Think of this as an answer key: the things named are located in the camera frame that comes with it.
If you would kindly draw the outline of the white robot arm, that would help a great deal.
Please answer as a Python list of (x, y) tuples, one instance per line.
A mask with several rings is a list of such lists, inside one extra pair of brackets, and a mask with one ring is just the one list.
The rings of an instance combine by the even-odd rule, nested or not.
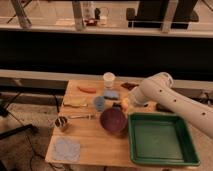
[(213, 108), (194, 101), (171, 89), (173, 78), (160, 72), (143, 79), (129, 94), (133, 106), (143, 106), (149, 100), (170, 109), (213, 139)]

